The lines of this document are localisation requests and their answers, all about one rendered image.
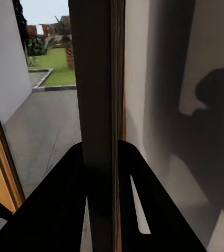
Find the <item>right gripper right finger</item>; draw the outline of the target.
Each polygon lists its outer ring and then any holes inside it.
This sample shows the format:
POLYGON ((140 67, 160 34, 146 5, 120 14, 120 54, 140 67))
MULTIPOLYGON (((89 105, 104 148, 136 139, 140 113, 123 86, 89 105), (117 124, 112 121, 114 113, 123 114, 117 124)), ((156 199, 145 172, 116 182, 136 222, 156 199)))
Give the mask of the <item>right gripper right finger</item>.
POLYGON ((207 252, 137 147, 123 140, 118 176, 122 252, 207 252), (150 234, 139 231, 130 175, 150 234))

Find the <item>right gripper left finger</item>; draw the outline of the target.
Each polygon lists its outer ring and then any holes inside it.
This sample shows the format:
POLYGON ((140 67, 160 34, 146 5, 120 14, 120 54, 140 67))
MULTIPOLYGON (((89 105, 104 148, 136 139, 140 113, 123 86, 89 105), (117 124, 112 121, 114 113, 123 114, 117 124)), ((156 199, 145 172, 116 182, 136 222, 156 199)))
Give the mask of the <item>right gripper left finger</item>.
POLYGON ((72 146, 0 230, 0 252, 80 252, 87 188, 72 146))

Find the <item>poster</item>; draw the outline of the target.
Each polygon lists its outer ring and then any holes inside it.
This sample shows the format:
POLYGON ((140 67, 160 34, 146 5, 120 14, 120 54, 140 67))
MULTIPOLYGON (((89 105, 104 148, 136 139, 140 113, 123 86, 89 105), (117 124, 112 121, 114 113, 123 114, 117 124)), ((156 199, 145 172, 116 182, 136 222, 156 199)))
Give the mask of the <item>poster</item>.
POLYGON ((126 0, 68 0, 93 252, 118 252, 126 0))

